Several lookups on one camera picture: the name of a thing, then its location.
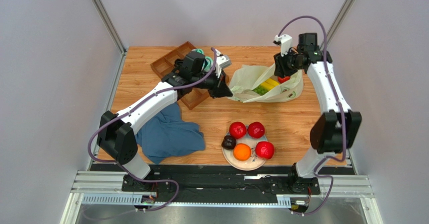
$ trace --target white tote bag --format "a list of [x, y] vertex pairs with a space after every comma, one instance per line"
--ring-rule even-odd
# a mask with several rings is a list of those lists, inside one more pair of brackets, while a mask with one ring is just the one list
[[229, 88], [234, 94], [228, 99], [247, 102], [287, 102], [300, 96], [303, 91], [303, 73], [299, 70], [291, 76], [291, 79], [284, 82], [261, 96], [252, 91], [262, 82], [271, 78], [277, 81], [274, 76], [275, 64], [270, 67], [260, 65], [243, 65], [241, 69], [234, 72]]

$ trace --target red apple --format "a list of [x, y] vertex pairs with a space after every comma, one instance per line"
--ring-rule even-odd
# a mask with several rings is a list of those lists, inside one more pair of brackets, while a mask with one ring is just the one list
[[250, 123], [247, 132], [252, 138], [260, 138], [265, 134], [265, 127], [260, 122]]
[[258, 157], [269, 160], [274, 155], [274, 145], [267, 141], [259, 142], [256, 145], [255, 152]]
[[242, 122], [233, 122], [230, 126], [230, 135], [236, 139], [246, 135], [246, 126]]

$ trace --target white wall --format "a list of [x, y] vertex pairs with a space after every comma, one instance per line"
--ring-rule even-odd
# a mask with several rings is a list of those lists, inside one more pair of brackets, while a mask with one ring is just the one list
[[0, 223], [58, 223], [120, 54], [91, 0], [0, 0]]
[[427, 223], [429, 0], [356, 0], [329, 45], [385, 223]]
[[[269, 45], [291, 19], [319, 18], [329, 29], [345, 0], [102, 0], [128, 46]], [[287, 33], [321, 33], [310, 19]]]

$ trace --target brown wooden tray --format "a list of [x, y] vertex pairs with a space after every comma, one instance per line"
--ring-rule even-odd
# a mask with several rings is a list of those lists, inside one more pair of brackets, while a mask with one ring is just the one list
[[[170, 51], [168, 54], [153, 62], [151, 64], [151, 68], [155, 74], [157, 74], [157, 76], [162, 79], [166, 74], [173, 70], [174, 61], [176, 59], [183, 59], [185, 55], [193, 49], [196, 49], [195, 46], [187, 41], [186, 43], [180, 45], [179, 47]], [[208, 94], [207, 90], [193, 88], [192, 92], [182, 97], [181, 100], [191, 110], [209, 96], [210, 95]]]

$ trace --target orange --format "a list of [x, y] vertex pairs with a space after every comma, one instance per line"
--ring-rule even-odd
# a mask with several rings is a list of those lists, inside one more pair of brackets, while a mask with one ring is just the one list
[[233, 154], [236, 159], [245, 161], [250, 158], [252, 151], [250, 150], [249, 146], [245, 145], [244, 143], [239, 143], [235, 146]]

